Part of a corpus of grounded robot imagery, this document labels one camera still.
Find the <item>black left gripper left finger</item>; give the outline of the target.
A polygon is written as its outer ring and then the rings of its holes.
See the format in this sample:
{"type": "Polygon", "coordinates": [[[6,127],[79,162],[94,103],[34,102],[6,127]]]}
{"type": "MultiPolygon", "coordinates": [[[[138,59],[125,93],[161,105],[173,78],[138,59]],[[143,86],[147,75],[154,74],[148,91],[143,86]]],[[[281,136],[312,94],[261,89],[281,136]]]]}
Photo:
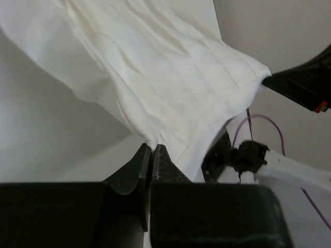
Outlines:
{"type": "Polygon", "coordinates": [[[151,150],[101,182],[1,184],[1,247],[142,247],[151,150]]]}

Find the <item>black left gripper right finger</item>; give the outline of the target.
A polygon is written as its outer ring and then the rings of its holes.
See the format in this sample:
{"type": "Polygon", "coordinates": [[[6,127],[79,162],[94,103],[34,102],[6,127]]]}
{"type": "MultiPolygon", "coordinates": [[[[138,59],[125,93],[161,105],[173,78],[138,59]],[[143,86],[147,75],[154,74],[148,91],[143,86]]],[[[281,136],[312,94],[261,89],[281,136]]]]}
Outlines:
{"type": "Polygon", "coordinates": [[[164,145],[154,152],[152,247],[293,247],[280,203],[257,184],[193,183],[164,145]]]}

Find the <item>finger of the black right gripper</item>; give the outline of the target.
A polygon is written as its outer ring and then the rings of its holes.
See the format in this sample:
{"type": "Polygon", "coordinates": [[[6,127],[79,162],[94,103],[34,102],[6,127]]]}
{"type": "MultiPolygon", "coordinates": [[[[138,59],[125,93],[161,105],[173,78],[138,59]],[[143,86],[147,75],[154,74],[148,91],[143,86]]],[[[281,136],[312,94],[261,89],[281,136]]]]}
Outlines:
{"type": "Polygon", "coordinates": [[[310,61],[272,74],[262,85],[315,113],[330,109],[330,47],[310,61]]]}

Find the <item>white pleated skirt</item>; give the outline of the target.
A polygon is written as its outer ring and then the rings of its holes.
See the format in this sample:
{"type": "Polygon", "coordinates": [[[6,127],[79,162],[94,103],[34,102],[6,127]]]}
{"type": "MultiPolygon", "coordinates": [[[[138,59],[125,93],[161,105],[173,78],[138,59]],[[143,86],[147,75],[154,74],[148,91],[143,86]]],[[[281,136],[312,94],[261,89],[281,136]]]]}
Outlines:
{"type": "Polygon", "coordinates": [[[165,145],[191,180],[270,76],[165,1],[1,1],[1,29],[78,98],[165,145]]]}

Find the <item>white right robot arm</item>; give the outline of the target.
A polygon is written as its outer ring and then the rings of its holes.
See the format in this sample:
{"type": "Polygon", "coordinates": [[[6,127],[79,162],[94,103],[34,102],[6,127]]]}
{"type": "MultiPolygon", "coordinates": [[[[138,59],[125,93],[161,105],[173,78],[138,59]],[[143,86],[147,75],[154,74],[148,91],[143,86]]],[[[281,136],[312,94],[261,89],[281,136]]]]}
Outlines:
{"type": "MultiPolygon", "coordinates": [[[[330,47],[300,66],[267,77],[262,85],[314,113],[330,110],[330,47]]],[[[298,163],[253,141],[243,142],[238,151],[253,151],[252,166],[235,167],[240,173],[247,170],[259,178],[273,177],[300,188],[330,191],[330,173],[298,163]]]]}

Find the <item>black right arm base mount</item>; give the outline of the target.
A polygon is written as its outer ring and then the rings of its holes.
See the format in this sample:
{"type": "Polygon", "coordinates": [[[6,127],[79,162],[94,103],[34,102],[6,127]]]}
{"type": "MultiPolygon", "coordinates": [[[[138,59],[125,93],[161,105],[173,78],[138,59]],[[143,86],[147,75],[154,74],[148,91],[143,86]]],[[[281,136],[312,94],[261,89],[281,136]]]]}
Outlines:
{"type": "Polygon", "coordinates": [[[214,139],[201,165],[204,181],[217,183],[226,166],[232,167],[237,149],[232,147],[230,136],[223,130],[214,139]]]}

